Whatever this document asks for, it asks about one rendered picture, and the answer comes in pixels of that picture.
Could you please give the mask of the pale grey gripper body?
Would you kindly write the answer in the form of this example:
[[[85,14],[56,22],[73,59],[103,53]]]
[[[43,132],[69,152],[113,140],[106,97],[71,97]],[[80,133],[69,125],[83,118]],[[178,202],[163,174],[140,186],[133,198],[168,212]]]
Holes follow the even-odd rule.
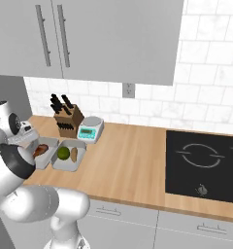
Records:
[[[16,135],[8,139],[9,144],[19,145],[27,147],[31,142],[38,138],[38,134],[35,131],[29,133]]]

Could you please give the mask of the brown chicken drumstick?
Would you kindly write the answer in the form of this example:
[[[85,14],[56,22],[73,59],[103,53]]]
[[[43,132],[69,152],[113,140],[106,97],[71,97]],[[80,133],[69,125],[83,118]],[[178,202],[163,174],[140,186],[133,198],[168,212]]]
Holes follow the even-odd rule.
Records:
[[[49,146],[48,146],[48,145],[46,145],[46,144],[40,144],[40,145],[36,148],[36,150],[35,150],[35,152],[34,152],[34,154],[33,154],[33,157],[36,158],[36,157],[38,157],[38,156],[44,154],[48,149],[49,149]]]

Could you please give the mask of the grey meat container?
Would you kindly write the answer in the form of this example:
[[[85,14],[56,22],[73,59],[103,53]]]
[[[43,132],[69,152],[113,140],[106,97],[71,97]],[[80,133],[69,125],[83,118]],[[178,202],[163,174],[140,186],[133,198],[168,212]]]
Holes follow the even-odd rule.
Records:
[[[50,138],[50,137],[39,137],[34,141],[33,145],[34,150],[36,150],[37,147],[41,144],[45,144],[49,147],[46,152],[35,158],[37,169],[44,170],[48,166],[54,152],[57,149],[58,143],[59,141],[57,138]]]

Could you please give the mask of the green lime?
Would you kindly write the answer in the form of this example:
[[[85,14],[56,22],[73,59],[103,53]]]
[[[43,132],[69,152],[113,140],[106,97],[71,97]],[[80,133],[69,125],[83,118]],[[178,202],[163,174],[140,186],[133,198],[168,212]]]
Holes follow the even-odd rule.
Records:
[[[67,160],[70,158],[70,150],[67,147],[60,147],[57,156],[60,160]]]

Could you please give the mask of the grey vegetable container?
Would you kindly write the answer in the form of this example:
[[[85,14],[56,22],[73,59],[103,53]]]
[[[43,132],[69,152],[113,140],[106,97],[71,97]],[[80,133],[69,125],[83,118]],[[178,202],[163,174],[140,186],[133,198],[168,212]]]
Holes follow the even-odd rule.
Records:
[[[70,150],[76,147],[78,148],[78,158],[76,162],[72,162],[71,158],[67,160],[60,160],[57,156],[57,151],[60,147],[67,147]],[[57,147],[51,158],[51,164],[54,169],[63,170],[63,171],[76,171],[83,160],[83,156],[86,152],[86,145],[81,140],[63,140]]]

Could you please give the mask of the brown sweet potato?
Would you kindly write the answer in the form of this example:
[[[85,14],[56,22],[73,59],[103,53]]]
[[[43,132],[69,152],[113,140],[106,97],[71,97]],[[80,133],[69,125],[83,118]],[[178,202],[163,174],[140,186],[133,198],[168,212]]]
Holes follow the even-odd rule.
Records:
[[[77,158],[78,158],[78,148],[76,148],[76,147],[72,148],[70,158],[71,158],[72,162],[76,162],[77,161]]]

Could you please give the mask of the wooden knife block with knives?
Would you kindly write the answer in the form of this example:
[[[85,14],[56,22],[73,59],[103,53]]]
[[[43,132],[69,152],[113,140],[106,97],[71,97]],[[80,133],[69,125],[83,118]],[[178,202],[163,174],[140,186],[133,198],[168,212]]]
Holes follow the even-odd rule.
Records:
[[[62,94],[61,102],[56,94],[51,95],[50,107],[54,111],[54,118],[61,137],[76,138],[79,126],[84,119],[82,111],[76,104],[72,104],[69,98]]]

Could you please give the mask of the grey fridge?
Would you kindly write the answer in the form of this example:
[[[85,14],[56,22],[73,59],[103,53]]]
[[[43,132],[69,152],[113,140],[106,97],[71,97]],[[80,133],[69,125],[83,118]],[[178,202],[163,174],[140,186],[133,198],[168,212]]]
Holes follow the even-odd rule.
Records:
[[[27,90],[22,77],[0,76],[0,101],[7,100],[21,121],[32,116]]]

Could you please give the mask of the white kitchen scale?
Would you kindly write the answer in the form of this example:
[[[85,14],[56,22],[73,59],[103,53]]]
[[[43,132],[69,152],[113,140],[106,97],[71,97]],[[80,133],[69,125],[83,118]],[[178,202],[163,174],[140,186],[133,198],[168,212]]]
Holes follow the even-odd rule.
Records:
[[[104,120],[95,116],[86,117],[79,125],[78,139],[86,144],[95,144],[104,129]]]

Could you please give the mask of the grey upper cupboard door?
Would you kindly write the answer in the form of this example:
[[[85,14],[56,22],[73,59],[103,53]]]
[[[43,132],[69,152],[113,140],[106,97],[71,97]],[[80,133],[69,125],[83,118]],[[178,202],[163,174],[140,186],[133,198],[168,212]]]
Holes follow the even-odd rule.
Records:
[[[46,66],[35,5],[41,5],[50,50]],[[62,79],[50,0],[0,0],[0,75]]]
[[[183,0],[51,0],[63,77],[171,86]],[[65,66],[57,5],[62,5],[70,67]]]

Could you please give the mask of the grey cupboard door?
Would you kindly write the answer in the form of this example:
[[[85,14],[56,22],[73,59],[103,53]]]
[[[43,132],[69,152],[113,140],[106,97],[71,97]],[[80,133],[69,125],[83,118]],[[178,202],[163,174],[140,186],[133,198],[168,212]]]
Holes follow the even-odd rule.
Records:
[[[78,221],[91,249],[152,249],[155,227],[86,215]]]
[[[41,5],[50,50],[46,66],[35,5]],[[0,0],[0,75],[62,79],[50,0]]]
[[[51,0],[63,77],[171,86],[183,0]],[[57,5],[62,5],[70,67],[65,66]]]
[[[233,249],[233,241],[182,231],[158,229],[154,249]]]

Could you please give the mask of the grey drawer front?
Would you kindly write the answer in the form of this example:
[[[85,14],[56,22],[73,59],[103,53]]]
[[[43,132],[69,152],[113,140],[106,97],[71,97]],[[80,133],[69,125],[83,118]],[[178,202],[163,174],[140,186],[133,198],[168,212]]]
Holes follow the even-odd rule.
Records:
[[[106,209],[116,208],[118,211],[121,212],[121,216],[97,213],[96,208],[101,208],[102,206],[104,206]],[[95,217],[108,218],[136,225],[155,227],[158,211],[142,207],[92,199],[90,201],[90,209],[88,211],[88,214]]]
[[[219,234],[214,232],[197,230],[197,226],[202,225],[203,223],[208,227],[214,228],[219,225],[221,229],[227,230],[227,234]],[[233,241],[233,223],[220,220],[160,211],[158,214],[158,227],[160,229],[182,231],[197,235],[204,235],[207,237]]]

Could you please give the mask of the grey lower cupboard door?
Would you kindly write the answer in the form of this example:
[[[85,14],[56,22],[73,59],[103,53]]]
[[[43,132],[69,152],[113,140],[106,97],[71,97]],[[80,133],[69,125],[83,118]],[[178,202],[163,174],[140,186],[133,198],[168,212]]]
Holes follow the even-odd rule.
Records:
[[[78,221],[91,249],[152,249],[155,227],[86,215]]]
[[[182,231],[158,229],[154,249],[233,249],[233,241]]]

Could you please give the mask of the black hob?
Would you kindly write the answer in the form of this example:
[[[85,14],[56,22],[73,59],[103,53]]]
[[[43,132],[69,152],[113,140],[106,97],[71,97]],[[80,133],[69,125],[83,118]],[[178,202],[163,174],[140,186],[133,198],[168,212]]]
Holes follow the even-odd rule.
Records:
[[[233,203],[233,136],[167,130],[165,192]]]

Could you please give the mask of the grey wall socket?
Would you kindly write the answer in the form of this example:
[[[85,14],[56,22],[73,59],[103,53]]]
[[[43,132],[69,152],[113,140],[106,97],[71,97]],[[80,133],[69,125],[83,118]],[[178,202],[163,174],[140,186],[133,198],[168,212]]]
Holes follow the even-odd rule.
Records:
[[[135,97],[135,85],[134,84],[122,84],[122,97],[134,98]]]

